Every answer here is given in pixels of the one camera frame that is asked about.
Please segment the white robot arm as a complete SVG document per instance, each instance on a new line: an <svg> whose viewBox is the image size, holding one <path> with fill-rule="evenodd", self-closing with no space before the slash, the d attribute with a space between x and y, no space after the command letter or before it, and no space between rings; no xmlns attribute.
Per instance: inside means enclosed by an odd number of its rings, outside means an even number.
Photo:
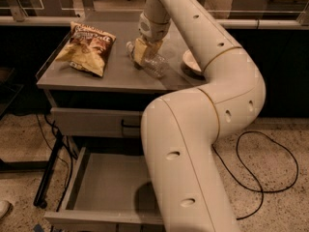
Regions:
<svg viewBox="0 0 309 232"><path fill-rule="evenodd" d="M197 0L146 0L135 43L142 54L174 22L204 84L152 101L141 120L146 164L166 232L240 232L211 146L250 125L264 79L242 46Z"/></svg>

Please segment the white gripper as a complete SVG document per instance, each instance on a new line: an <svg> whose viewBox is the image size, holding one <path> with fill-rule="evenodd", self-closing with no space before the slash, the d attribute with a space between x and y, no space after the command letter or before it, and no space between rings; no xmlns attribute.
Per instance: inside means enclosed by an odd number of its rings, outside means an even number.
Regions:
<svg viewBox="0 0 309 232"><path fill-rule="evenodd" d="M150 18L145 12L140 14L138 30L143 38L137 38L134 43L133 59L143 66L146 53L148 57L155 57L160 50L162 39L168 33L170 27L170 16L164 14L159 18Z"/></svg>

